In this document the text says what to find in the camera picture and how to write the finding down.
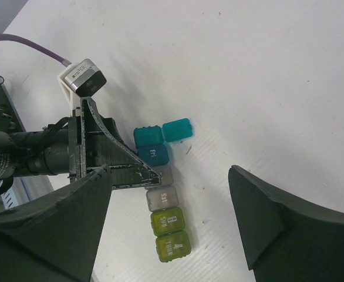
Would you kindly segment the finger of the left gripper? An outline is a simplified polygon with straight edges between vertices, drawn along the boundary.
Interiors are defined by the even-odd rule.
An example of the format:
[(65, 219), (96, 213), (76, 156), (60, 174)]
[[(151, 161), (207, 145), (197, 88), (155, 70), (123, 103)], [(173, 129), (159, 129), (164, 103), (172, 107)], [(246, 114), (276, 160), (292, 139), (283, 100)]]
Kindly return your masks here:
[(114, 189), (161, 184), (161, 176), (124, 144), (114, 119), (103, 118), (92, 98), (82, 98), (79, 118), (79, 177), (83, 178), (102, 166), (111, 170)]

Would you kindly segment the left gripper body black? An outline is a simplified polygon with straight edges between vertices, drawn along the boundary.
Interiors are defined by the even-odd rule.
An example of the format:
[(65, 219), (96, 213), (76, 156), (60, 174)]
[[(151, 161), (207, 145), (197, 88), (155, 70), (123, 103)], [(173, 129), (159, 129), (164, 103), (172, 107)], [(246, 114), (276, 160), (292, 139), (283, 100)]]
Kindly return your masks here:
[(42, 132), (42, 174), (79, 177), (79, 116), (63, 117)]

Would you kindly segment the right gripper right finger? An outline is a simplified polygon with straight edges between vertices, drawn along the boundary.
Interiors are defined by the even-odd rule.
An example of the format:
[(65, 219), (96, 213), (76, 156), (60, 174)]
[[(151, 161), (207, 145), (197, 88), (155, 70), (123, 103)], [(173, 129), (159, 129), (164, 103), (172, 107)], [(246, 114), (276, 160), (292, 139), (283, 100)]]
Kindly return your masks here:
[(256, 281), (344, 281), (344, 213), (228, 172), (248, 269)]

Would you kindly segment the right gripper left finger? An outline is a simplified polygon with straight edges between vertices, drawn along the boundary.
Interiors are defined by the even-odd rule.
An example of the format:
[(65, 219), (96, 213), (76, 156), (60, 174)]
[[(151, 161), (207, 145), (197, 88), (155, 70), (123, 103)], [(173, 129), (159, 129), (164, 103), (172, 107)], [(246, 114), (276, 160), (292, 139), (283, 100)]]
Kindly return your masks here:
[(108, 166), (0, 213), (0, 281), (90, 281), (112, 193)]

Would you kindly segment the weekly pill organizer strip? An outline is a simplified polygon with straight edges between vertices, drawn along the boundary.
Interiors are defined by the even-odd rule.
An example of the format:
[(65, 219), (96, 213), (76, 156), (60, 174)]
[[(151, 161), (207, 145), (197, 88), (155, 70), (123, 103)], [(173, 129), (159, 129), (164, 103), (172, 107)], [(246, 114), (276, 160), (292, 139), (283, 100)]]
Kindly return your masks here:
[(146, 186), (146, 200), (151, 212), (151, 228), (156, 237), (156, 251), (162, 263), (180, 259), (191, 253), (186, 221), (179, 207), (173, 186), (174, 178), (168, 166), (167, 145), (192, 137), (193, 127), (187, 118), (167, 122), (162, 126), (136, 128), (133, 137), (137, 155), (157, 173), (159, 184)]

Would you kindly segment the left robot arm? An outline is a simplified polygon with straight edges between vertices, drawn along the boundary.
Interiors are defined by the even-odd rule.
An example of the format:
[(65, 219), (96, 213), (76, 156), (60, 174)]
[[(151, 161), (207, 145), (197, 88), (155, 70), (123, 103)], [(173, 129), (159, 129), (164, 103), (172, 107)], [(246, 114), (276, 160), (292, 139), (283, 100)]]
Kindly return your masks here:
[(0, 76), (0, 193), (16, 177), (67, 173), (71, 182), (107, 166), (113, 189), (157, 186), (160, 175), (120, 137), (112, 118), (103, 118), (92, 98), (82, 98), (70, 117), (38, 132), (26, 132), (16, 117)]

